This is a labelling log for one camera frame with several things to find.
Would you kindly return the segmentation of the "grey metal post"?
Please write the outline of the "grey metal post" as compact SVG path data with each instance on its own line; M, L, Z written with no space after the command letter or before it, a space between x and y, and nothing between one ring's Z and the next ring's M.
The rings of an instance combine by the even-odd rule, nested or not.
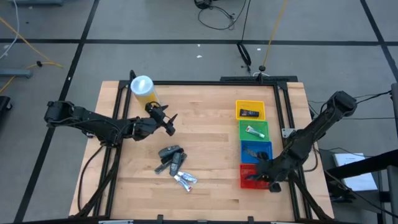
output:
M396 131L398 137L398 83L393 83L391 85L391 99L394 110L394 121L396 124Z

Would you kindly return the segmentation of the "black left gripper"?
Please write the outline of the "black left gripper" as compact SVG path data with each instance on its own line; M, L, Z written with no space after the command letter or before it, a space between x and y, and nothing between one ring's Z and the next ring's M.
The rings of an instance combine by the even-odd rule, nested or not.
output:
M149 117L136 119L133 125L133 139L135 141L143 140L159 128L164 128L169 136L173 136L175 133L174 120L178 114L169 118L164 112L168 107L168 105L162 106L159 103L147 103L145 111Z

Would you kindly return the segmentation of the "blue plastic basket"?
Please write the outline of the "blue plastic basket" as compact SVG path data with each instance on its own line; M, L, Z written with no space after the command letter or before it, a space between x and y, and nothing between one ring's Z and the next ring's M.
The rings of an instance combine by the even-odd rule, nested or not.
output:
M269 158L273 158L272 143L270 141L241 141L241 162L247 164L257 164L259 160L243 152L247 148L253 151L264 151Z

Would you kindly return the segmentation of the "yellow wipes canister white lid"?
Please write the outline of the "yellow wipes canister white lid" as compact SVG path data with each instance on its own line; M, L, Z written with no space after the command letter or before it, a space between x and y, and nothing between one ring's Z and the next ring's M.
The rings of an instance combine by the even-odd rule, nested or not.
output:
M150 102L159 103L159 97L155 90L155 85L152 79L148 76L141 75L134 78L131 82L131 91L136 97L138 103L145 108L145 105Z

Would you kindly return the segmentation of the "black metal table frame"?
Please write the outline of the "black metal table frame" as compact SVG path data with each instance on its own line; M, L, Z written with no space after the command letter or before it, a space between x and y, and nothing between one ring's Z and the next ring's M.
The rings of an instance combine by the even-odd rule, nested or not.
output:
M154 220L294 221L315 218L301 194L292 197L292 184L281 192L240 187L240 140L237 100L264 103L274 154L282 151L281 129L303 128L311 120L300 82L276 85L211 81L157 81L156 90L167 112L176 116L173 136L160 130L146 140L126 140L113 189L105 191L94 213L111 218ZM155 174L158 151L178 144L187 153L182 170L197 178L190 192L167 172Z

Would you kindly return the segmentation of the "red plastic basket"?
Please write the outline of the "red plastic basket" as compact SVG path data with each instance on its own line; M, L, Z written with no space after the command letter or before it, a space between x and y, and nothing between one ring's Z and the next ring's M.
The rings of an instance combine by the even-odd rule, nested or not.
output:
M240 164L240 187L242 189L265 190L269 188L269 183L261 180L255 180L256 165Z

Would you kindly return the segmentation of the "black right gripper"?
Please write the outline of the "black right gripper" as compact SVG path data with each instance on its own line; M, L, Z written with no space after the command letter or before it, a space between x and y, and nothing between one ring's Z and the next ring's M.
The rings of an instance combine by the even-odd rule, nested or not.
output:
M292 158L282 151L275 159L259 161L256 165L256 174L246 176L247 180L256 182L268 182L269 191L277 193L281 191L279 182L283 182L292 169Z

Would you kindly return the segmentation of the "black stand frame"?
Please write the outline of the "black stand frame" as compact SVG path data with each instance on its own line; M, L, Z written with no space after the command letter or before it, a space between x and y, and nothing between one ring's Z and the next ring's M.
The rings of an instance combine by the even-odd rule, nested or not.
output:
M387 171L389 191L386 192L386 194L389 196L388 202L391 204L391 212L378 207L371 202L368 202L368 204L377 208L381 212L390 215L392 217L393 224L398 224L398 149L385 152L377 156L372 156L358 162L352 162L347 165L328 169L325 170L324 173L329 181L334 180L339 182L348 177L381 170Z

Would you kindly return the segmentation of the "black caster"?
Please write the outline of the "black caster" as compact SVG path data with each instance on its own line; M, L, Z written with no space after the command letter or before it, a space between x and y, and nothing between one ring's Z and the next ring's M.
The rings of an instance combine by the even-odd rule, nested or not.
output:
M11 109L11 98L8 96L0 96L0 113L5 113Z

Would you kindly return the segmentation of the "green plastic basket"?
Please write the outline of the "green plastic basket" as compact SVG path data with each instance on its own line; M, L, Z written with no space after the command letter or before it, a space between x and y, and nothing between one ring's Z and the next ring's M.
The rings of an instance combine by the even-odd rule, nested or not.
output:
M247 127L252 127L258 133L261 133L264 137L260 137L258 134L247 132ZM269 136L269 125L267 121L258 120L239 120L239 139L241 141L270 141Z

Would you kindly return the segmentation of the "grey floor base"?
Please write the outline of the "grey floor base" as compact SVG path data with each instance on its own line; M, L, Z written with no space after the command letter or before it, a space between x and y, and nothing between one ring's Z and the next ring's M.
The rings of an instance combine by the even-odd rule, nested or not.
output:
M54 5L62 6L63 3L64 3L64 0L10 0L10 1L15 1L17 4L25 4L25 5L33 5L33 4L38 4L38 5L54 4Z
M32 72L28 69L0 68L0 77L13 76L31 78Z

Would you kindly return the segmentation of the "yellow plastic basket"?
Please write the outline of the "yellow plastic basket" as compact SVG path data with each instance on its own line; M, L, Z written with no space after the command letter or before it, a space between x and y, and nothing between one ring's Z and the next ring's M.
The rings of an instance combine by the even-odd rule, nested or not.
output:
M251 118L251 117L242 117L239 115L239 110L252 110L260 112L258 118ZM258 121L265 121L266 120L266 113L263 101L249 101L249 100L237 100L236 101L236 119L248 119L248 120L258 120Z

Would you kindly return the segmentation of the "white paper stack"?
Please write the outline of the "white paper stack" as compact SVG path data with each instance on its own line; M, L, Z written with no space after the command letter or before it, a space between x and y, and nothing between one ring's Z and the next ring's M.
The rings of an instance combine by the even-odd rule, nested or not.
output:
M365 159L363 153L337 153L333 155L333 158L337 167ZM377 185L371 173L348 177L343 179L342 182L355 192L377 190Z

